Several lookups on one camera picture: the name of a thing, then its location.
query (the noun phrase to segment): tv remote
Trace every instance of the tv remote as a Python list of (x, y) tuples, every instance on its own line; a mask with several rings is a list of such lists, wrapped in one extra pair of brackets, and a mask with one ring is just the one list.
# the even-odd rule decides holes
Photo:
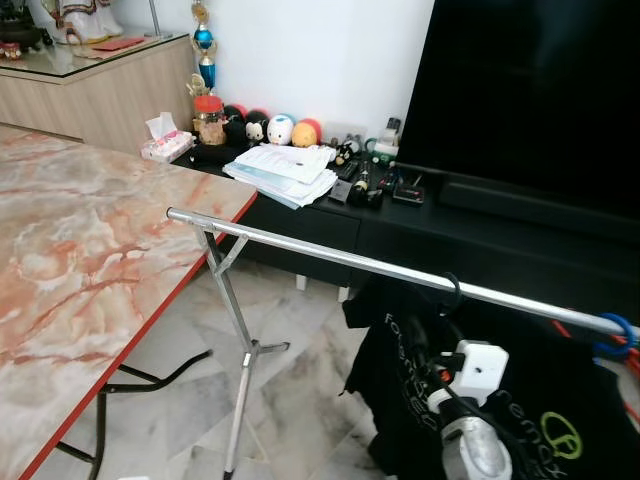
[(338, 174), (338, 178), (340, 180), (349, 181), (351, 177), (353, 177), (353, 174), (356, 173), (356, 170), (358, 170), (358, 166), (358, 162), (356, 162), (355, 160), (351, 160), (344, 167), (342, 167), (341, 170), (336, 172)]

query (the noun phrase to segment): television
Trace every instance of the television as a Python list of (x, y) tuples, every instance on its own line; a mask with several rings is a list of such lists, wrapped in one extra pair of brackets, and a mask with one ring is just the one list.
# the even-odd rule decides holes
[(436, 0), (398, 161), (637, 219), (639, 22), (638, 0)]

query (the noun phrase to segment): marble tabletop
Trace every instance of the marble tabletop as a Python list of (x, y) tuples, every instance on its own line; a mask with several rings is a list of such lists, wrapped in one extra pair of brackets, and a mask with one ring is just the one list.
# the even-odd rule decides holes
[(28, 478), (195, 270), (178, 207), (245, 184), (0, 127), (0, 479)]

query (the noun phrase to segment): metal clothes rack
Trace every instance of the metal clothes rack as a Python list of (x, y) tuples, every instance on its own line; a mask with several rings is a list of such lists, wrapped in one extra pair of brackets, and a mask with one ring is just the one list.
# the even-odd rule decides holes
[[(242, 417), (244, 414), (249, 383), (251, 381), (251, 373), (253, 366), (255, 365), (255, 361), (261, 354), (284, 352), (289, 348), (288, 342), (282, 342), (274, 345), (261, 345), (258, 340), (251, 338), (244, 322), (238, 300), (236, 299), (233, 287), (227, 275), (227, 270), (231, 267), (249, 240), (301, 253), (303, 255), (320, 258), (322, 260), (348, 265), (350, 267), (366, 270), (372, 273), (386, 275), (399, 280), (437, 288), (439, 290), (450, 292), (455, 291), (455, 286), (445, 277), (439, 277), (437, 275), (412, 270), (410, 268), (393, 265), (391, 263), (381, 262), (361, 255), (343, 252), (334, 248), (304, 242), (295, 238), (285, 237), (283, 235), (277, 235), (243, 225), (237, 225), (219, 218), (209, 217), (176, 208), (169, 208), (169, 210), (167, 210), (167, 217), (192, 225), (201, 245), (208, 248), (207, 263), (209, 264), (214, 280), (218, 284), (222, 299), (227, 310), (229, 310), (236, 333), (238, 334), (245, 351), (242, 361), (240, 386), (238, 388), (238, 396), (233, 415), (233, 424), (231, 426), (229, 445), (225, 458), (223, 480), (231, 479), (236, 466), (236, 451), (238, 447), (240, 427), (242, 425)], [(216, 232), (238, 237), (238, 240), (236, 240), (235, 244), (224, 259), (215, 241), (214, 233)], [(605, 334), (624, 334), (623, 329), (615, 322), (595, 315), (590, 315), (588, 313), (576, 312), (574, 310), (556, 307), (554, 305), (537, 302), (528, 298), (518, 297), (463, 282), (460, 282), (460, 292), (469, 298), (475, 298), (485, 302), (494, 303), (496, 305), (501, 305), (503, 307), (552, 318)], [(640, 336), (640, 328), (632, 328), (635, 335)]]

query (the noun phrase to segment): black t-shirt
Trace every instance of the black t-shirt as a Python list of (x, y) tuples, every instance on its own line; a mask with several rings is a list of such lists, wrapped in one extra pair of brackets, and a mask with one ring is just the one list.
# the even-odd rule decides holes
[[(449, 320), (437, 315), (441, 296), (376, 277), (343, 305), (350, 328), (370, 327), (345, 388), (360, 392), (373, 412), (378, 435), (370, 454), (401, 480), (446, 478), (440, 419), (427, 407), (407, 324), (419, 318), (431, 355), (455, 351)], [(524, 446), (535, 478), (637, 478), (640, 436), (616, 375), (594, 363), (590, 345), (550, 334), (548, 319), (475, 300), (465, 300), (454, 318), (465, 338), (509, 353), (500, 389), (482, 410)]]

